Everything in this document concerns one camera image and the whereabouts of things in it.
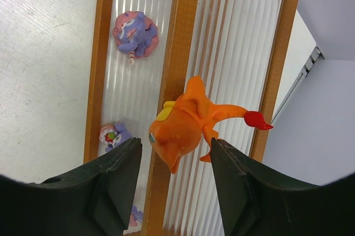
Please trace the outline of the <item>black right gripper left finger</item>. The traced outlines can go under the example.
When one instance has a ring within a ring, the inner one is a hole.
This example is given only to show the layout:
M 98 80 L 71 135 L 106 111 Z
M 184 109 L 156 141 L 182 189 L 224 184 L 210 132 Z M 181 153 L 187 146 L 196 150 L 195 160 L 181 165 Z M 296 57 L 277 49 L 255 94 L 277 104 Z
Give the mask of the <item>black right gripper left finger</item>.
M 42 183 L 1 176 L 1 235 L 123 235 L 142 157 L 139 138 Z

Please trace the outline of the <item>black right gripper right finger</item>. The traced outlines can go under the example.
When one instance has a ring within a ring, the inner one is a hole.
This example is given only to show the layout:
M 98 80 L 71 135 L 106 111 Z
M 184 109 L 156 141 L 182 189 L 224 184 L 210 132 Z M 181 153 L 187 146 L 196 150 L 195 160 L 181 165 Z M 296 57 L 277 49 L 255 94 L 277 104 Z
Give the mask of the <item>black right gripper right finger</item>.
M 314 185 L 248 157 L 225 140 L 211 144 L 225 235 L 354 235 L 354 174 Z

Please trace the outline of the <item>purple bunny toy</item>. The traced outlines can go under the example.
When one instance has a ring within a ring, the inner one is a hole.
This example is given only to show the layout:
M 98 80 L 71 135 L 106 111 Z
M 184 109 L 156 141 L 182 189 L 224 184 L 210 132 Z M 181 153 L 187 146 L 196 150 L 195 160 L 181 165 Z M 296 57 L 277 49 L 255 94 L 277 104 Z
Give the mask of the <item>purple bunny toy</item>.
M 123 122 L 107 124 L 100 130 L 99 140 L 105 144 L 105 152 L 109 152 L 133 136 Z

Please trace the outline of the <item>orange dragon toy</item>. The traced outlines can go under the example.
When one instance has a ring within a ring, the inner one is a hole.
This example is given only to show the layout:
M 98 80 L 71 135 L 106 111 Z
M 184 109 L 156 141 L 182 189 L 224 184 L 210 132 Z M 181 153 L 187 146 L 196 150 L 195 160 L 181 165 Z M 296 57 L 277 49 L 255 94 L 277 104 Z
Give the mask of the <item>orange dragon toy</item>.
M 170 173 L 178 171 L 180 160 L 199 145 L 203 137 L 208 146 L 219 133 L 214 126 L 230 118 L 243 118 L 249 127 L 270 130 L 262 113 L 232 104 L 215 104 L 206 95 L 204 82 L 194 76 L 185 92 L 174 101 L 166 101 L 149 127 L 149 142 Z

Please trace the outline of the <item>purple creature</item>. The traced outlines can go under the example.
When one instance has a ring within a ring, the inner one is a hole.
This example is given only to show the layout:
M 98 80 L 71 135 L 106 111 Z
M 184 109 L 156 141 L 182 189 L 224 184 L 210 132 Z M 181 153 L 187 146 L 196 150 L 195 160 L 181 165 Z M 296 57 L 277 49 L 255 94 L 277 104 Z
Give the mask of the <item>purple creature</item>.
M 126 11 L 117 16 L 113 36 L 129 63 L 150 56 L 159 44 L 158 27 L 141 11 Z

